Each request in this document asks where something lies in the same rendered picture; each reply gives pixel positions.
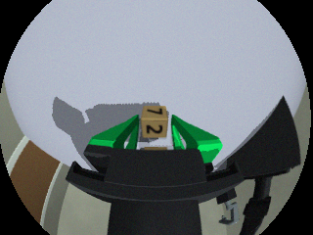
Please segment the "tan wooden number cube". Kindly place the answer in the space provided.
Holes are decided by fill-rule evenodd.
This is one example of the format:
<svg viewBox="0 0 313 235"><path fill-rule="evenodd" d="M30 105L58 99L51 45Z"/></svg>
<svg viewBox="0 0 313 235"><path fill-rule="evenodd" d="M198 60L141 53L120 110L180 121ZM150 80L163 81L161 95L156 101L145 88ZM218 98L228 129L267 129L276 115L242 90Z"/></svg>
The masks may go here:
<svg viewBox="0 0 313 235"><path fill-rule="evenodd" d="M165 106L144 106L141 115L142 135L148 138L165 138L168 115Z"/></svg>

